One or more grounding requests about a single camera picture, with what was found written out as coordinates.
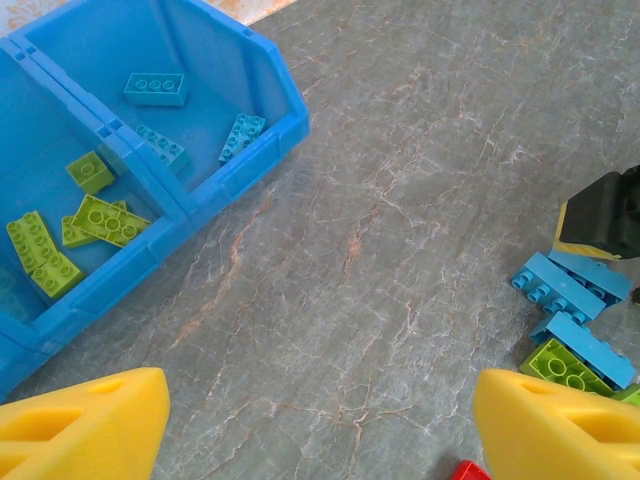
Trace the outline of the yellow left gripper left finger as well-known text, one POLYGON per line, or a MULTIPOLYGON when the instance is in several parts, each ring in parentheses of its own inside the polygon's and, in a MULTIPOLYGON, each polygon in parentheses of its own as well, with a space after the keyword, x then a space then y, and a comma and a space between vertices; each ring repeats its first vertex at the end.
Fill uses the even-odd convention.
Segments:
POLYGON ((0 405, 0 480, 150 480, 169 412, 157 367, 0 405))

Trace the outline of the small green lego brick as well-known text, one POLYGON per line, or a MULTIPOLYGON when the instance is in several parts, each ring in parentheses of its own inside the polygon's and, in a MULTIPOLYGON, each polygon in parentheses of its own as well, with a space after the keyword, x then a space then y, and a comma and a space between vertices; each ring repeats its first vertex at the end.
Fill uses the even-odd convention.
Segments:
POLYGON ((67 165, 66 171, 74 182, 89 195, 97 194, 115 181, 114 175, 94 151, 67 165))

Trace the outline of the red lego brick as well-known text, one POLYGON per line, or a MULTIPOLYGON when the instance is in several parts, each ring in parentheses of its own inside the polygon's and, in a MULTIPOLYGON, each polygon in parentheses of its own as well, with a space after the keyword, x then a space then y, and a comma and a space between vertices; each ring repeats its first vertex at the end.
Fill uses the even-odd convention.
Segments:
POLYGON ((457 465, 449 480, 492 480, 492 478, 475 462, 463 460, 457 465))

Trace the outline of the teal lego brick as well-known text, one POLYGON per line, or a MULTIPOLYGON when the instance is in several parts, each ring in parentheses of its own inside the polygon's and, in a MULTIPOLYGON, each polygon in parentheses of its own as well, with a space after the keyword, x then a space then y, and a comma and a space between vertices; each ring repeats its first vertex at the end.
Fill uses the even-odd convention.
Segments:
POLYGON ((131 73, 124 88, 126 99, 137 106, 181 107, 188 84, 184 74, 131 73))
POLYGON ((256 140, 263 131, 266 119, 257 115, 239 114, 228 134, 218 161, 227 164, 242 150, 256 140))
POLYGON ((174 175, 179 174, 189 164, 190 157, 180 144, 144 124, 137 125, 135 131, 154 150, 161 163, 174 175))

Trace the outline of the blue lego brick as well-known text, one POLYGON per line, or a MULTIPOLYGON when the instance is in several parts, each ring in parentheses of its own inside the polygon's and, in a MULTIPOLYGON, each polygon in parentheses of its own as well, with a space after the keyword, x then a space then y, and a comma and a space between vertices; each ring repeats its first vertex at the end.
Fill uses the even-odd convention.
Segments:
POLYGON ((614 390, 628 387, 636 376, 631 361, 593 336, 591 330, 563 311, 538 323, 530 334, 536 344, 555 338, 614 390))
POLYGON ((539 252, 511 277, 511 285, 548 315, 566 312, 578 324, 594 320, 605 309, 603 300, 539 252))
POLYGON ((606 308, 626 300, 631 292, 631 281, 603 262, 555 250, 551 250, 547 258, 603 301, 606 308))

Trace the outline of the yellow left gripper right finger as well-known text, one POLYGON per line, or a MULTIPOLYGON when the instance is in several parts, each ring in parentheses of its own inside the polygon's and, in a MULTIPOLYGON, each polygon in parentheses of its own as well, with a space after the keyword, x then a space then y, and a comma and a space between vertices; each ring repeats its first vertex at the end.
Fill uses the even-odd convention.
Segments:
POLYGON ((640 408, 486 369, 474 420, 493 480, 640 480, 640 408))

